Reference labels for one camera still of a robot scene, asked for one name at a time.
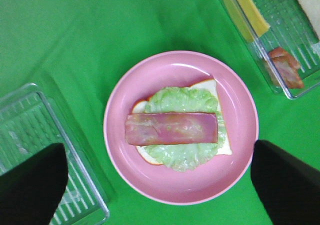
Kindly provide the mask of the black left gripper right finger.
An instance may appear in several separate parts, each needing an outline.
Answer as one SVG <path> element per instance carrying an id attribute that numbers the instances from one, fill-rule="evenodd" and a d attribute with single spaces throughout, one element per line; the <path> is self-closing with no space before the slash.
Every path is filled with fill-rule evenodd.
<path id="1" fill-rule="evenodd" d="M 257 140 L 250 179 L 274 225 L 320 223 L 318 169 L 267 140 Z"/>

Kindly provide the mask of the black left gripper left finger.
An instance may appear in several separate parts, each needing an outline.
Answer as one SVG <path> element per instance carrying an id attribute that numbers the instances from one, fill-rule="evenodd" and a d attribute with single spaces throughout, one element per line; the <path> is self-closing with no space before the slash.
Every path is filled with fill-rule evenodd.
<path id="1" fill-rule="evenodd" d="M 0 177 L 2 225 L 48 225 L 68 183 L 64 145 L 52 143 Z"/>

